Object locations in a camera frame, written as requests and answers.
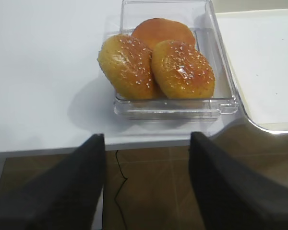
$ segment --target wire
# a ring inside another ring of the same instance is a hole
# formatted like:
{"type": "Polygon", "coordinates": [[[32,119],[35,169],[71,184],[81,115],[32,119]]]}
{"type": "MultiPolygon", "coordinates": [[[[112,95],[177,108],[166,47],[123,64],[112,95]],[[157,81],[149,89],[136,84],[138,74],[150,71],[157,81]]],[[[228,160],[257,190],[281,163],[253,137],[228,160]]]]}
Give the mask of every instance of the wire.
{"type": "Polygon", "coordinates": [[[128,178],[125,177],[125,175],[123,174],[123,172],[122,172],[122,170],[121,170],[120,162],[119,162],[119,159],[118,159],[118,157],[117,157],[117,153],[118,153],[118,152],[119,152],[119,151],[117,150],[116,153],[115,153],[116,162],[117,162],[117,164],[119,165],[120,174],[121,174],[121,176],[124,178],[124,181],[123,181],[123,183],[121,183],[120,188],[118,189],[118,191],[117,191],[117,193],[116,193],[116,195],[115,195],[115,197],[114,197],[114,201],[115,201],[117,207],[119,208],[120,215],[121,215],[121,219],[123,220],[123,224],[124,224],[124,226],[125,226],[125,230],[128,230],[128,229],[127,229],[126,220],[125,220],[125,217],[124,217],[124,214],[123,214],[123,211],[122,211],[119,203],[118,203],[117,200],[116,200],[117,197],[119,196],[119,193],[120,193],[121,189],[123,188],[124,184],[125,184],[126,181],[128,180],[128,178]]]}

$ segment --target white tray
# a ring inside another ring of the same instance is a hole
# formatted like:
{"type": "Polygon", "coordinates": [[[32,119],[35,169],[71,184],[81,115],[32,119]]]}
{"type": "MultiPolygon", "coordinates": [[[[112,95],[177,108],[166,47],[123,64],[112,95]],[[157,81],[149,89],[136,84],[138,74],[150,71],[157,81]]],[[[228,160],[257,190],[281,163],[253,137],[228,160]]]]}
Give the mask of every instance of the white tray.
{"type": "Polygon", "coordinates": [[[288,133],[288,9],[217,14],[249,120],[288,133]]]}

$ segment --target golden brown bun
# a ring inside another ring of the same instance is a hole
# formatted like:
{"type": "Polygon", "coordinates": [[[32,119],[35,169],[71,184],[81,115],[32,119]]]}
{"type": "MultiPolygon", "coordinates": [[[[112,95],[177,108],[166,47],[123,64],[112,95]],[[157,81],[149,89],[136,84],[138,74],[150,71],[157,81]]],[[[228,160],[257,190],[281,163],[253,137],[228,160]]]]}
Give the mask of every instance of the golden brown bun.
{"type": "Polygon", "coordinates": [[[215,89],[213,70],[194,46],[164,41],[152,52],[155,80],[168,98],[210,98],[215,89]]]}
{"type": "Polygon", "coordinates": [[[191,30],[182,23],[163,19],[153,18],[139,24],[132,33],[153,50],[155,45],[166,40],[176,40],[195,45],[195,38],[191,30]]]}
{"type": "Polygon", "coordinates": [[[121,34],[110,37],[102,45],[97,60],[124,98],[151,99],[160,95],[150,68],[151,50],[139,39],[121,34]]]}

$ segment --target clear plastic container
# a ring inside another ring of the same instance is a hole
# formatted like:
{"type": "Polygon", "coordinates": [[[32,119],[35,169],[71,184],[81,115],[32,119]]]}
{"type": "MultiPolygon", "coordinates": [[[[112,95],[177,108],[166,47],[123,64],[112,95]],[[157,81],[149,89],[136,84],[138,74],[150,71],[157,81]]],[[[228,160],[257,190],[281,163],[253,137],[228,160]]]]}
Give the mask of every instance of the clear plastic container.
{"type": "Polygon", "coordinates": [[[196,49],[208,59],[216,84],[212,98],[126,100],[116,94],[114,112],[128,119],[195,119],[213,121],[238,110],[238,99],[210,0],[123,0],[120,33],[131,34],[141,22],[165,18],[187,25],[196,49]]]}

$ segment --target brown tile floor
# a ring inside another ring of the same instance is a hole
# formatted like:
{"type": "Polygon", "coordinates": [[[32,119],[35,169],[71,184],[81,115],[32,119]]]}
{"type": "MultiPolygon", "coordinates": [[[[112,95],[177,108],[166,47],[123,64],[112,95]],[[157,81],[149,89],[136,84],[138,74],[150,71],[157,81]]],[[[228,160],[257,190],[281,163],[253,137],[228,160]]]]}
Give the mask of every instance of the brown tile floor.
{"type": "MultiPolygon", "coordinates": [[[[271,136],[249,126],[231,128],[215,140],[221,148],[261,174],[288,186],[288,136],[271,136]]],[[[118,197],[129,229],[204,230],[188,175],[188,147],[121,150],[128,177],[118,197]]],[[[65,155],[7,159],[0,193],[26,183],[65,155]]],[[[123,230],[114,196],[123,181],[115,152],[107,153],[104,229],[123,230]]]]}

